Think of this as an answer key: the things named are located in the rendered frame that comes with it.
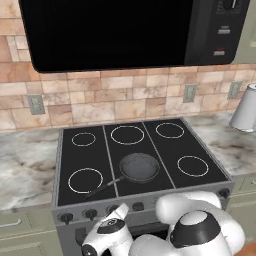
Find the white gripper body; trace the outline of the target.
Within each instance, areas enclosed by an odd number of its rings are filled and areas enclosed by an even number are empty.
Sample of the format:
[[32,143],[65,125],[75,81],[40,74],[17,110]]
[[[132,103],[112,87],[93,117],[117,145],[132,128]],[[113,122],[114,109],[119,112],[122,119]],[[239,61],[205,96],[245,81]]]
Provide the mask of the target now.
[[118,208],[113,211],[116,218],[124,220],[129,212],[129,207],[126,203],[122,203]]

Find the grey stove with black hob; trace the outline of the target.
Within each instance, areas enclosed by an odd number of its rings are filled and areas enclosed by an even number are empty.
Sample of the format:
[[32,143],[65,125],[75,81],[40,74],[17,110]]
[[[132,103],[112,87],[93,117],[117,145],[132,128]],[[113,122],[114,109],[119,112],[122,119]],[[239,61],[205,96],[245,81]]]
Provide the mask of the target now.
[[[158,175],[149,183],[118,183],[120,196],[111,186],[86,200],[94,189],[113,180],[118,170],[113,165],[132,153],[153,156],[160,164]],[[52,214],[56,227],[64,213],[71,213],[69,223],[97,221],[107,215],[112,205],[126,203],[129,226],[156,223],[155,203],[165,194],[190,191],[210,191],[217,195],[221,206],[229,202],[218,192],[234,181],[183,118],[116,123],[101,126],[67,128],[59,131],[56,173],[52,196]],[[136,202],[143,211],[134,211]],[[85,210],[95,209],[90,220]]]

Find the dark grey frying pan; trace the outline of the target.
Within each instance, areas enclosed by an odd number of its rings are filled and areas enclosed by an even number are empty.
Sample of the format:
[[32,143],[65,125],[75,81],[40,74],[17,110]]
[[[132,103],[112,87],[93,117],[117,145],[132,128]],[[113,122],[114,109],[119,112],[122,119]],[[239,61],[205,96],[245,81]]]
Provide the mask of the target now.
[[113,170],[118,170],[117,176],[112,181],[94,189],[84,198],[88,200],[96,194],[113,186],[116,189],[116,195],[120,196],[121,192],[118,183],[124,181],[135,184],[146,184],[151,182],[159,173],[160,164],[153,156],[145,153],[132,153],[123,157],[118,163],[113,165]]

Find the dark oven door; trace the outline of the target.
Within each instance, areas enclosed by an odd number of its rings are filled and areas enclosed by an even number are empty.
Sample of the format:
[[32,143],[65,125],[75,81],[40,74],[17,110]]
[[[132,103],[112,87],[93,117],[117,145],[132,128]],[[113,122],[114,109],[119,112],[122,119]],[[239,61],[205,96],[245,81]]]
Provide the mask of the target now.
[[[57,233],[64,256],[83,256],[81,247],[77,240],[81,240],[88,234],[96,221],[83,221],[57,226]],[[143,234],[153,234],[165,239],[169,226],[160,222],[144,224],[139,226],[129,226],[129,231],[134,239]]]

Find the pale green drawer front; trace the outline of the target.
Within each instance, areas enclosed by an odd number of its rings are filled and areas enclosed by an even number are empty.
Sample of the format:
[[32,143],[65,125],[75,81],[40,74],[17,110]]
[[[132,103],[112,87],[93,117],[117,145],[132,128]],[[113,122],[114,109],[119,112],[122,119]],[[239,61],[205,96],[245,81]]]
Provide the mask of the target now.
[[256,201],[256,185],[251,181],[256,181],[256,174],[239,175],[234,177],[235,186],[230,196],[230,201],[234,204]]
[[0,229],[0,239],[55,229],[52,213],[47,208],[1,214],[0,224],[16,222],[19,218],[22,220],[21,224]]

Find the pale green cupboard door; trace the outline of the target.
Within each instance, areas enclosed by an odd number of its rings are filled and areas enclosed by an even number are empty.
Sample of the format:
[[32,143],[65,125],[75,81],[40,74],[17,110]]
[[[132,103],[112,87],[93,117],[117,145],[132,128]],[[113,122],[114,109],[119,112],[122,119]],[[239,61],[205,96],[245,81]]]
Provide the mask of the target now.
[[63,256],[56,231],[0,239],[0,256]]
[[256,201],[231,204],[227,211],[242,226],[246,242],[256,242]]

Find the white paper towel roll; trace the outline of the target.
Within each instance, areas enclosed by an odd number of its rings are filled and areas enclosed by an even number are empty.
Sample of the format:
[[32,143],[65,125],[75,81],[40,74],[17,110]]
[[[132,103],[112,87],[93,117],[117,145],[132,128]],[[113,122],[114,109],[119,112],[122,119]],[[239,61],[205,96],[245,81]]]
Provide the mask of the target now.
[[229,125],[242,132],[256,131],[256,83],[247,86]]

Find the black microwave oven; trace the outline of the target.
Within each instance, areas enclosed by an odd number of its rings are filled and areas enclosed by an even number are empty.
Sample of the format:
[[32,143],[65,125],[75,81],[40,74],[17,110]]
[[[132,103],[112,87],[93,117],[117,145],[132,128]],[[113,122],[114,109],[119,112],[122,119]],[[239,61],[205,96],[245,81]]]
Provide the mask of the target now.
[[18,0],[40,73],[231,63],[250,0]]

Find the grey wall socket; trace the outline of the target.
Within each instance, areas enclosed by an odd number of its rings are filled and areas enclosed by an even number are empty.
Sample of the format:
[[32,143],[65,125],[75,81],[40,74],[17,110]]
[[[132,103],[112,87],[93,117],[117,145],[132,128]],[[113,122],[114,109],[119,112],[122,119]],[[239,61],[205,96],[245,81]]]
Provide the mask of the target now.
[[42,115],[45,113],[43,98],[41,95],[28,95],[27,99],[32,115]]
[[183,95],[184,103],[192,103],[194,101],[196,95],[196,84],[186,84]]
[[228,93],[228,98],[229,99],[236,99],[238,94],[239,94],[239,91],[240,91],[240,88],[242,86],[242,82],[240,81],[233,81],[230,85],[230,89],[229,89],[229,93]]

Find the pale green wall cupboard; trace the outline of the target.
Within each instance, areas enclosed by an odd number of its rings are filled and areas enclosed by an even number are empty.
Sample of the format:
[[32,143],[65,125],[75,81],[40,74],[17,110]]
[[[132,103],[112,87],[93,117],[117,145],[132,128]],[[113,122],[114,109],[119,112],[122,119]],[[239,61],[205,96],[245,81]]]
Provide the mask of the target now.
[[256,0],[250,0],[233,64],[256,64]]

